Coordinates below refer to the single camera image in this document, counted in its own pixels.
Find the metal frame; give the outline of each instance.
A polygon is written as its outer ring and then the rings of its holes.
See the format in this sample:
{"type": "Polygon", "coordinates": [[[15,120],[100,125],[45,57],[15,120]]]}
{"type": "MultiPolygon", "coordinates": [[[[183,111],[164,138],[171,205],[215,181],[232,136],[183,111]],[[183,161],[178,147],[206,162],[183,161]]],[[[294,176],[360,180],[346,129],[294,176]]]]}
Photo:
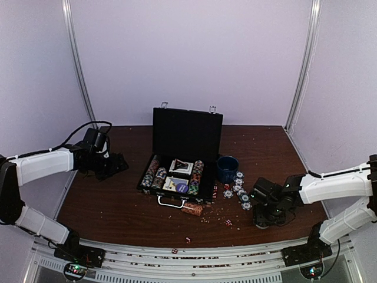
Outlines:
{"type": "MultiPolygon", "coordinates": [[[[82,99],[84,101],[85,110],[86,110],[90,120],[96,121],[94,111],[93,111],[93,107],[92,107],[92,104],[90,102],[87,85],[86,85],[85,80],[84,80],[84,73],[82,71],[80,56],[78,54],[77,41],[76,41],[76,35],[75,35],[75,29],[74,29],[72,11],[71,11],[71,1],[70,0],[62,0],[62,7],[63,7],[65,25],[67,27],[68,36],[70,38],[71,51],[72,51],[72,56],[73,56],[73,60],[74,60],[76,76],[77,76],[78,84],[79,84],[79,87],[80,87],[82,99]]],[[[96,124],[93,124],[93,126],[96,129],[98,128],[98,126],[96,124]]]]}
{"type": "Polygon", "coordinates": [[[304,84],[305,78],[307,76],[307,72],[309,70],[310,61],[312,60],[313,56],[313,49],[315,46],[315,41],[318,33],[318,25],[319,25],[319,14],[320,14],[320,7],[321,7],[322,0],[313,0],[312,1],[312,13],[310,15],[309,20],[309,27],[307,31],[307,38],[306,38],[306,45],[305,51],[303,56],[303,61],[301,65],[299,80],[297,82],[295,96],[293,98],[292,106],[289,111],[288,120],[285,126],[287,131],[291,131],[292,125],[294,123],[294,119],[296,117],[296,113],[299,109],[300,99],[304,92],[304,84]]]}
{"type": "MultiPolygon", "coordinates": [[[[90,270],[85,277],[94,282],[255,282],[258,278],[273,277],[281,282],[282,271],[297,269],[299,266],[285,267],[281,250],[288,246],[306,243],[307,238],[251,246],[227,248],[180,248],[172,254],[168,248],[116,245],[82,240],[81,244],[105,249],[102,268],[90,270]]],[[[363,283],[358,268],[358,258],[349,237],[340,239],[340,254],[345,255],[347,266],[355,283],[363,283]]],[[[332,245],[336,256],[338,245],[332,245]]],[[[32,247],[29,265],[25,268],[24,283],[34,283],[40,266],[62,271],[67,263],[54,258],[53,249],[37,239],[32,247]]]]}

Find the metal base plate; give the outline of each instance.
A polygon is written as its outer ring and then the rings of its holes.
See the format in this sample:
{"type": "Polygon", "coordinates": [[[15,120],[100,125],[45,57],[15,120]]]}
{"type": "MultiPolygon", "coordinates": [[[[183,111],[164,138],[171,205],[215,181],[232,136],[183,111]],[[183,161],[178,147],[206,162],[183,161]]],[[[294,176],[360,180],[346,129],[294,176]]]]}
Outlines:
{"type": "MultiPolygon", "coordinates": [[[[64,253],[60,249],[56,249],[54,252],[54,257],[64,259],[65,261],[72,261],[76,262],[75,259],[66,253],[64,253]]],[[[78,259],[82,259],[83,265],[87,267],[102,267],[102,262],[105,257],[105,250],[93,248],[91,246],[82,246],[80,245],[79,253],[75,254],[75,257],[78,259]]]]}

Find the open case lid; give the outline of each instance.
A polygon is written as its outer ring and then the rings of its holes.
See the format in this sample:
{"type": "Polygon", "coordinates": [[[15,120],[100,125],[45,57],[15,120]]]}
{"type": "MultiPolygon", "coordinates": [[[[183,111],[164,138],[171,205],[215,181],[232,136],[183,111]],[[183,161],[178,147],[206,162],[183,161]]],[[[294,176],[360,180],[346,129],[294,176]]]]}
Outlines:
{"type": "Polygon", "coordinates": [[[215,162],[222,125],[222,114],[154,108],[153,153],[215,162]]]}

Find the black briefcase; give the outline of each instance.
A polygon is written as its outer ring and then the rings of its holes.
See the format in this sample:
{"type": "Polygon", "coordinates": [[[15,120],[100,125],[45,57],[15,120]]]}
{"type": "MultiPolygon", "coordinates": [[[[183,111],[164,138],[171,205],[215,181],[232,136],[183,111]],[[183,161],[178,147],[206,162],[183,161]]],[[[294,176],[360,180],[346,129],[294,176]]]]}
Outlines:
{"type": "Polygon", "coordinates": [[[181,199],[181,206],[173,206],[177,208],[183,207],[185,201],[212,203],[223,124],[223,115],[215,111],[215,107],[210,107],[209,112],[153,109],[153,152],[138,182],[138,190],[157,195],[161,205],[168,205],[163,202],[163,197],[181,199]],[[201,175],[200,183],[196,187],[198,190],[187,190],[194,187],[190,184],[194,179],[193,175],[198,172],[196,166],[200,165],[200,162],[203,168],[199,170],[201,175]],[[183,166],[183,169],[177,169],[174,165],[183,166]],[[154,180],[157,175],[164,180],[154,180]],[[156,181],[160,182],[160,187],[157,187],[156,181]]]}

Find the poker set case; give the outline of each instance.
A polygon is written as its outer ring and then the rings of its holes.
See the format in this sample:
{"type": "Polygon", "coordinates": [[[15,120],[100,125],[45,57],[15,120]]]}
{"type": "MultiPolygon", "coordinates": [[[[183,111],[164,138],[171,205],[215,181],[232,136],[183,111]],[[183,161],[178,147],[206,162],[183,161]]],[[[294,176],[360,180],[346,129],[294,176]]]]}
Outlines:
{"type": "Polygon", "coordinates": [[[146,194],[157,195],[159,203],[163,196],[196,203],[212,202],[222,124],[223,115],[214,112],[154,108],[153,152],[137,189],[146,194]],[[142,186],[143,178],[155,155],[159,157],[160,167],[167,169],[167,176],[171,176],[169,168],[174,159],[191,163],[203,161],[204,169],[198,194],[189,195],[142,186]]]}

